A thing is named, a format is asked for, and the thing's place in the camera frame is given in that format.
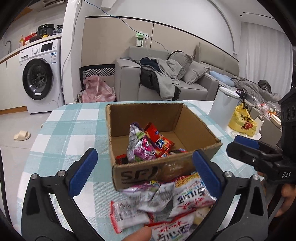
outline blue and white sticker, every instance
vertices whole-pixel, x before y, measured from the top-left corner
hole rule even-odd
[[[50,54],[50,62],[52,64],[57,62],[57,53],[56,52]]]

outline open cardboard box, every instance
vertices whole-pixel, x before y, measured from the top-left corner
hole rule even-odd
[[[166,182],[189,175],[195,170],[192,163],[195,150],[202,149],[211,159],[222,146],[207,125],[182,103],[109,104],[106,106],[106,120],[116,190],[147,180]],[[133,122],[138,122],[142,128],[152,122],[164,137],[175,143],[172,150],[183,148],[188,152],[150,161],[117,164],[115,157],[126,153],[129,127]]]

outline checkered tablecloth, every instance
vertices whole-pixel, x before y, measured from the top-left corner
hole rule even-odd
[[[41,177],[52,176],[61,169],[67,170],[89,147],[98,151],[98,163],[81,194],[74,197],[75,202],[90,224],[105,240],[122,240],[139,228],[135,226],[124,230],[121,234],[116,234],[109,219],[110,201],[125,200],[126,196],[115,191],[112,183],[105,117],[107,104],[70,104],[50,114],[31,148],[22,173],[17,194],[17,224],[14,224],[19,233],[21,233],[23,200],[30,176],[33,173],[38,173]],[[216,162],[223,171],[231,171],[237,177],[249,178],[254,174],[253,167],[227,156],[226,147],[233,139],[200,108],[190,103],[185,104],[208,125],[223,143],[212,161]],[[51,195],[51,199],[61,224],[70,230],[55,196]]]

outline white curtain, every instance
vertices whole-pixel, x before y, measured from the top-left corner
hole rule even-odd
[[[293,50],[288,37],[275,29],[242,22],[239,75],[258,83],[267,80],[283,97],[291,89]]]

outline blue gripper pad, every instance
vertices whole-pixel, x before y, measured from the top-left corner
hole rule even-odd
[[[193,153],[192,162],[211,196],[219,198],[222,194],[222,184],[199,151]]]
[[[98,152],[93,149],[69,182],[69,196],[71,198],[80,194],[97,162]]]
[[[240,135],[236,136],[234,138],[234,141],[239,143],[239,144],[242,144],[242,145],[248,146],[250,148],[257,149],[257,150],[260,147],[259,144],[258,144],[258,141],[247,138],[247,137],[243,137],[243,136],[240,136]]]

